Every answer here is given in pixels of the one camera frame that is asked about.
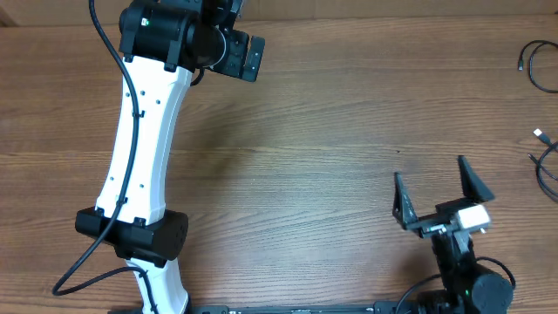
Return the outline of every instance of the black cable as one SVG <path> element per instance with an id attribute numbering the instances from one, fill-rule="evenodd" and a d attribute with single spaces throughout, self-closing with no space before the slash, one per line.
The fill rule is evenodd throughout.
<path id="1" fill-rule="evenodd" d="M 509 277 L 509 282 L 512 284 L 512 289 L 515 290 L 514 274 L 512 274 L 512 271 L 508 267 L 506 267 L 506 265 L 504 265 L 504 263 L 502 263 L 499 260 L 494 259 L 492 257 L 486 257 L 486 256 L 477 257 L 477 261 L 488 261 L 488 262 L 495 263 L 496 265 L 500 266 L 504 270 L 506 275 Z"/>
<path id="2" fill-rule="evenodd" d="M 198 74 L 198 77 L 195 78 L 195 80 L 192 81 L 192 83 L 190 83 L 190 86 L 196 86 L 198 85 L 201 80 L 203 79 L 203 76 L 205 75 L 206 69 L 204 68 L 200 68 L 200 73 Z"/>
<path id="3" fill-rule="evenodd" d="M 132 97 L 132 107 L 133 107 L 132 145 L 130 146 L 130 156 L 128 157 L 128 164 L 126 166 L 124 180 L 122 181 L 122 188 L 120 189 L 119 198 L 116 201 L 116 207 L 114 209 L 114 213 L 111 216 L 111 219 L 109 220 L 103 232 L 100 234 L 99 238 L 95 240 L 95 242 L 89 247 L 89 249 L 85 251 L 85 253 L 68 269 L 68 271 L 66 271 L 66 273 L 54 285 L 54 287 L 52 288 L 52 294 L 54 296 L 67 295 L 69 293 L 82 290 L 98 281 L 108 278 L 109 276 L 114 276 L 124 271 L 137 271 L 139 272 L 139 276 L 144 279 L 144 282 L 146 284 L 147 295 L 149 298 L 149 302 L 151 304 L 151 311 L 153 311 L 155 314 L 158 314 L 159 312 L 157 311 L 157 305 L 155 304 L 153 299 L 153 292 L 151 289 L 151 284 L 149 283 L 149 278 L 147 277 L 147 273 L 139 267 L 124 267 L 117 270 L 109 271 L 101 276 L 97 276 L 75 287 L 66 290 L 60 290 L 62 285 L 71 277 L 71 275 L 73 275 L 73 273 L 85 262 L 85 260 L 89 258 L 89 256 L 93 253 L 93 251 L 105 240 L 106 236 L 111 231 L 112 226 L 114 226 L 114 223 L 116 222 L 119 216 L 122 206 L 126 203 L 126 191 L 128 189 L 128 184 L 130 183 L 130 177 L 132 175 L 133 163 L 135 162 L 136 151 L 138 148 L 138 136 L 140 132 L 140 106 L 138 103 L 138 95 L 136 93 L 135 87 L 133 86 L 130 73 L 128 73 L 128 70 L 124 65 L 124 62 L 122 62 L 122 60 L 120 59 L 119 54 L 112 46 L 110 40 L 108 39 L 105 32 L 103 31 L 103 28 L 99 23 L 99 20 L 97 19 L 97 13 L 95 12 L 95 0 L 89 0 L 89 12 L 91 14 L 91 19 L 93 21 L 93 25 L 95 26 L 95 29 L 97 30 L 99 36 L 103 40 L 106 49 L 108 49 L 108 51 L 111 53 L 111 56 L 114 58 L 119 69 L 122 71 L 122 75 L 124 76 L 124 79 L 126 80 L 126 83 L 128 85 L 128 89 L 130 90 L 130 95 Z"/>
<path id="4" fill-rule="evenodd" d="M 442 277 L 442 275 L 438 274 L 438 275 L 433 275 L 433 276 L 429 276 L 427 279 L 423 279 L 421 281 L 419 281 L 418 283 L 415 283 L 411 288 L 409 288 L 409 290 L 399 299 L 398 302 L 398 306 L 395 308 L 395 313 L 394 314 L 399 314 L 399 308 L 401 307 L 401 304 L 403 304 L 403 302 L 418 288 L 424 286 L 427 283 L 430 283 L 432 280 L 434 279 L 438 279 Z"/>
<path id="5" fill-rule="evenodd" d="M 554 191 L 543 179 L 542 179 L 542 172 L 547 174 L 550 178 L 558 181 L 558 178 L 550 173 L 544 166 L 542 166 L 542 162 L 544 161 L 547 156 L 553 152 L 554 150 L 558 149 L 558 142 L 555 142 L 551 146 L 547 148 L 547 150 L 542 153 L 541 157 L 537 160 L 532 154 L 529 155 L 529 158 L 534 162 L 536 165 L 535 173 L 537 176 L 537 182 L 539 183 L 539 187 L 541 187 L 542 192 L 546 194 L 551 200 L 558 202 L 558 193 Z"/>
<path id="6" fill-rule="evenodd" d="M 543 165 L 542 162 L 545 160 L 545 158 L 547 158 L 547 156 L 553 152 L 553 151 L 557 151 L 558 152 L 558 142 L 553 143 L 552 140 L 550 139 L 550 137 L 548 137 L 548 135 L 546 135 L 543 131 L 541 131 L 540 129 L 536 129 L 534 130 L 534 135 L 536 135 L 536 137 L 543 142 L 545 145 L 548 146 L 547 150 L 541 155 L 541 157 L 537 160 L 536 157 L 534 157 L 532 154 L 529 154 L 529 158 L 533 161 L 533 163 L 536 165 L 535 168 L 535 174 L 537 177 L 537 182 L 539 183 L 539 187 L 541 187 L 542 192 L 544 192 L 544 194 L 546 194 L 552 201 L 558 202 L 558 193 L 556 191 L 554 191 L 543 179 L 542 179 L 542 172 L 544 172 L 545 174 L 547 174 L 550 178 L 552 178 L 555 181 L 558 181 L 558 177 L 556 177 L 555 175 L 553 175 L 552 173 L 550 173 L 550 171 L 548 171 L 548 169 L 546 169 Z"/>
<path id="7" fill-rule="evenodd" d="M 543 92 L 548 92 L 548 93 L 558 93 L 558 90 L 553 90 L 553 89 L 548 89 L 546 87 L 543 87 L 542 85 L 540 85 L 539 83 L 536 82 L 536 80 L 534 79 L 534 75 L 533 75 L 533 60 L 534 60 L 534 55 L 537 53 L 537 51 L 542 48 L 545 45 L 551 45 L 554 48 L 558 48 L 558 44 L 557 43 L 553 43 L 551 41 L 547 41 L 547 40 L 534 40 L 528 44 L 526 44 L 523 49 L 521 49 L 521 53 L 520 53 L 520 58 L 517 62 L 517 68 L 519 71 L 523 71 L 523 55 L 525 54 L 525 50 L 532 44 L 539 44 L 538 46 L 536 46 L 536 48 L 534 48 L 533 52 L 531 52 L 531 55 L 529 56 L 529 69 L 528 69 L 528 73 L 529 73 L 529 80 L 531 81 L 531 84 L 533 84 L 536 88 L 540 89 Z"/>

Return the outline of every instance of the cable clip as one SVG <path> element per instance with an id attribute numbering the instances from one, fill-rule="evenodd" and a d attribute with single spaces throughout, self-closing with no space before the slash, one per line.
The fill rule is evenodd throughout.
<path id="1" fill-rule="evenodd" d="M 141 113 L 134 113 L 132 112 L 132 116 L 134 118 L 144 118 L 146 116 L 146 111 L 142 110 Z"/>
<path id="2" fill-rule="evenodd" d="M 124 204 L 126 204 L 126 203 L 128 203 L 128 198 L 127 197 L 125 197 L 123 201 L 121 201 L 121 200 L 116 201 L 116 205 L 121 206 L 121 207 L 124 206 Z"/>

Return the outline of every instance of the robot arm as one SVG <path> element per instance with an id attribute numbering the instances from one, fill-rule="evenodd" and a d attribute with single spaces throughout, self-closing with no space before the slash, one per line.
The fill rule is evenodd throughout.
<path id="1" fill-rule="evenodd" d="M 120 51 L 138 96 L 139 140 L 125 202 L 105 241 L 128 266 L 146 273 L 149 283 L 135 272 L 145 314 L 189 311 L 177 259 L 188 220 L 165 203 L 168 157 L 195 69 L 257 78 L 265 41 L 254 37 L 248 49 L 248 34 L 233 30 L 241 7 L 241 0 L 134 0 L 120 17 Z M 105 185 L 95 207 L 76 218 L 76 230 L 93 238 L 105 231 L 123 185 L 133 136 L 131 96 L 125 82 Z"/>

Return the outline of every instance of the usb cable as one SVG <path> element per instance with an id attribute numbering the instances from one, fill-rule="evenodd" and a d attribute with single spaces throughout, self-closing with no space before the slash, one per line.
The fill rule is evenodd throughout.
<path id="1" fill-rule="evenodd" d="M 543 142 L 544 144 L 546 144 L 548 146 L 547 150 L 541 155 L 541 157 L 539 159 L 534 157 L 532 154 L 528 155 L 529 158 L 536 165 L 535 173 L 536 173 L 536 176 L 537 176 L 537 181 L 539 182 L 539 186 L 541 187 L 542 192 L 544 192 L 544 194 L 546 194 L 548 197 L 550 197 L 550 199 L 552 201 L 558 202 L 558 193 L 556 193 L 556 191 L 554 191 L 542 179 L 542 173 L 541 173 L 541 172 L 544 172 L 550 178 L 552 178 L 554 181 L 558 181 L 558 177 L 554 176 L 552 173 L 550 173 L 550 171 L 548 171 L 548 169 L 546 169 L 544 166 L 542 166 L 542 162 L 548 156 L 548 154 L 552 153 L 553 151 L 558 152 L 558 142 L 553 143 L 552 140 L 550 139 L 550 137 L 548 137 L 548 135 L 546 135 L 540 129 L 534 130 L 533 133 L 541 142 Z"/>

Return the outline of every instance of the wooden table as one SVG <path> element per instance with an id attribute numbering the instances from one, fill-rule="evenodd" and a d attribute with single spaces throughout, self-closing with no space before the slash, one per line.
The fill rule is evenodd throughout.
<path id="1" fill-rule="evenodd" d="M 208 74 L 180 112 L 167 204 L 190 217 L 180 255 L 195 304 L 396 300 L 437 271 L 391 216 L 394 171 L 419 215 L 461 196 L 464 154 L 497 195 L 478 255 L 517 276 L 512 313 L 558 300 L 558 209 L 527 153 L 558 138 L 555 95 L 517 72 L 558 19 L 385 18 L 239 24 L 267 39 L 256 84 Z M 118 30 L 107 32 L 116 42 Z M 91 239 L 74 230 L 104 183 L 121 77 L 92 27 L 1 29 L 0 311 L 103 313 L 141 304 L 131 274 L 53 297 Z M 555 51 L 537 60 L 556 82 Z M 120 267 L 103 246 L 70 283 Z"/>

